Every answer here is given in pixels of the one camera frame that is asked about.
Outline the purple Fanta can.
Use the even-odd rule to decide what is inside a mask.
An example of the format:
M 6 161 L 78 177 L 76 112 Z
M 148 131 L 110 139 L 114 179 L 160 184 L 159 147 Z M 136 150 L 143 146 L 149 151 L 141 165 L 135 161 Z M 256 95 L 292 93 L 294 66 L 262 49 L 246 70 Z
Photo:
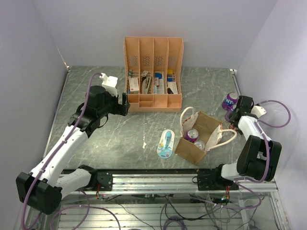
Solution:
M 223 109 L 228 110 L 232 105 L 236 104 L 239 99 L 239 95 L 236 92 L 230 92 L 224 98 L 221 106 Z

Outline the purple soda can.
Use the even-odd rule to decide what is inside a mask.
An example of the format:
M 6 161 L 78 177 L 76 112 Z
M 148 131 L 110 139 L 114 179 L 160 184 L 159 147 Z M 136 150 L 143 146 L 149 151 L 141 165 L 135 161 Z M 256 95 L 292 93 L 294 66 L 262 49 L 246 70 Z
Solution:
M 194 143 L 195 141 L 197 141 L 199 138 L 199 132 L 196 129 L 189 129 L 184 136 L 184 139 Z
M 225 114 L 225 120 L 227 122 L 230 122 L 230 116 L 232 114 L 232 112 L 236 109 L 236 104 L 233 104 L 230 106 L 230 108 L 227 110 L 226 114 Z

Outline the red cola can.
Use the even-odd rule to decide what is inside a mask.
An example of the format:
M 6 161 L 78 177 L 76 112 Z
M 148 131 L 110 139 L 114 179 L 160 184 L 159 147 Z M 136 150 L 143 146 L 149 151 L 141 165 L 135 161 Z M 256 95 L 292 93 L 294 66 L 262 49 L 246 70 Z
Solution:
M 232 123 L 229 125 L 229 129 L 232 129 L 232 130 L 235 130 L 235 131 L 238 131 L 238 128 L 235 127 Z

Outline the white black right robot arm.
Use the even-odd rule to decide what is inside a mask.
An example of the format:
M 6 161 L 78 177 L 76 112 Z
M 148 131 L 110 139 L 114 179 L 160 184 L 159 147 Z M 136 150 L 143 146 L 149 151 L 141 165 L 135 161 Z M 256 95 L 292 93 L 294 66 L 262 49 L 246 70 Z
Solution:
M 236 163 L 200 170 L 192 179 L 199 191 L 238 190 L 239 180 L 262 183 L 274 178 L 282 146 L 265 134 L 259 125 L 259 117 L 252 113 L 254 107 L 251 97 L 239 96 L 230 121 L 246 143 Z

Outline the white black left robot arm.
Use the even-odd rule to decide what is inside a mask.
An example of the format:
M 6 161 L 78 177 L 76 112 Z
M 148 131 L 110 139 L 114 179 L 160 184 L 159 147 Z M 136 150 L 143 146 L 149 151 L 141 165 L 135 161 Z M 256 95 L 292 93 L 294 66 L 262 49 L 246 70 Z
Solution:
M 71 192 L 97 187 L 97 170 L 90 166 L 81 165 L 63 177 L 60 174 L 74 153 L 102 127 L 102 118 L 109 114 L 126 116 L 130 107 L 126 93 L 122 94 L 122 103 L 119 103 L 116 89 L 108 91 L 99 85 L 90 87 L 86 99 L 87 102 L 79 105 L 71 116 L 62 137 L 46 157 L 30 173 L 22 172 L 16 178 L 20 201 L 44 214 L 53 213 Z

